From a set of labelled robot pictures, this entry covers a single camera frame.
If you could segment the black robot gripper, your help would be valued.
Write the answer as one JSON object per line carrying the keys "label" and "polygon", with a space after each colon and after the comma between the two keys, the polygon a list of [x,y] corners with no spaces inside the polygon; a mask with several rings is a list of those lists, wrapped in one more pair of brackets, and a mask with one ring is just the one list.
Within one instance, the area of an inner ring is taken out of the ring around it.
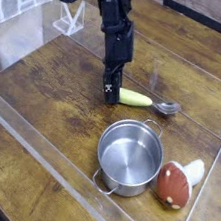
{"label": "black robot gripper", "polygon": [[132,61],[134,25],[123,9],[120,0],[102,1],[102,27],[105,37],[103,93],[106,103],[117,104],[122,86],[122,71],[125,63]]}

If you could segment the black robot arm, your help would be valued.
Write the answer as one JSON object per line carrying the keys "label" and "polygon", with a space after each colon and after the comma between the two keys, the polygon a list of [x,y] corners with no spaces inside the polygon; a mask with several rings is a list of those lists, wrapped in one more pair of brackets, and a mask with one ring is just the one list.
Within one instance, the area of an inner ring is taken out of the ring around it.
{"label": "black robot arm", "polygon": [[131,0],[97,0],[104,33],[103,89],[106,103],[117,104],[120,99],[122,73],[125,64],[133,59],[134,22],[128,17]]}

